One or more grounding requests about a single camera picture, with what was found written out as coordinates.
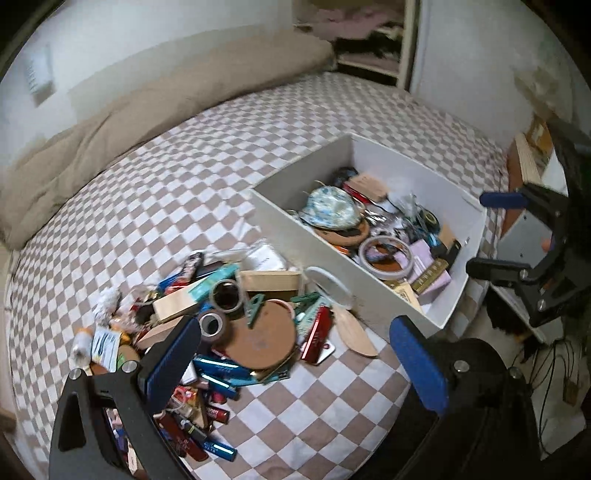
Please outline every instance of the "green clothespin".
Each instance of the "green clothespin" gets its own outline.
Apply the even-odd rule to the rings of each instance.
[[[258,312],[264,302],[265,296],[262,293],[256,294],[253,298],[251,298],[250,302],[248,302],[248,328],[252,329],[256,320],[256,316],[258,315]]]
[[[300,313],[305,312],[320,298],[320,293],[312,291],[299,297],[290,298],[290,302],[297,303],[298,306],[295,308],[295,316],[297,317]]]

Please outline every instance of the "pile of objects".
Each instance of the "pile of objects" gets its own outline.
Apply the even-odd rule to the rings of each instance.
[[[212,433],[231,421],[223,405],[237,399],[241,387],[287,379],[297,361],[323,362],[335,351],[327,340],[333,320],[348,347],[378,355],[348,311],[350,292],[341,291],[336,302],[314,282],[322,275],[331,276],[288,265],[265,239],[245,250],[194,252],[177,273],[133,288],[123,301],[119,289],[103,290],[95,325],[77,332],[71,357],[89,375],[115,372],[127,361],[140,361],[184,316],[193,316],[201,330],[197,354],[154,421],[180,457],[201,462],[209,452],[233,461],[236,449]],[[108,416],[130,471],[141,476],[117,411],[108,410]]]
[[[451,282],[462,247],[449,225],[412,193],[396,197],[353,167],[318,183],[305,207],[288,213],[425,313]]]

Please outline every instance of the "wooden spatula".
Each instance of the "wooden spatula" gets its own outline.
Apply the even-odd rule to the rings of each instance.
[[[346,346],[363,356],[378,356],[368,334],[351,312],[336,304],[333,304],[332,311],[335,314],[336,329]]]

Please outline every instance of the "checkered bedsheet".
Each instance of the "checkered bedsheet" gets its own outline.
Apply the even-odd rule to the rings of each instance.
[[[500,149],[405,92],[325,73],[246,95],[189,119],[98,175],[21,251],[7,285],[9,350],[18,418],[47,470],[57,400],[75,331],[93,322],[101,289],[159,280],[195,249],[240,248],[259,233],[246,189],[277,168],[354,132],[424,163],[477,196],[506,189]],[[490,254],[502,219],[490,216]],[[475,315],[483,285],[470,281],[452,329]],[[199,478],[344,479],[392,426],[408,381],[386,343],[379,359],[340,343],[320,367],[242,390],[217,435],[234,463],[191,464]]]

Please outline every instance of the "white box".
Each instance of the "white box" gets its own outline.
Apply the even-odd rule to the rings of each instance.
[[[328,183],[333,172],[345,166],[375,176],[396,196],[414,193],[462,244],[450,270],[451,283],[425,314],[285,212],[301,209],[305,192],[318,186],[315,180]],[[386,341],[392,319],[401,314],[408,315],[427,337],[445,327],[468,280],[466,261],[476,256],[486,222],[486,210],[468,192],[415,160],[357,135],[336,138],[293,161],[263,179],[251,193],[263,236],[299,268],[315,265],[337,276],[355,295],[355,312]]]

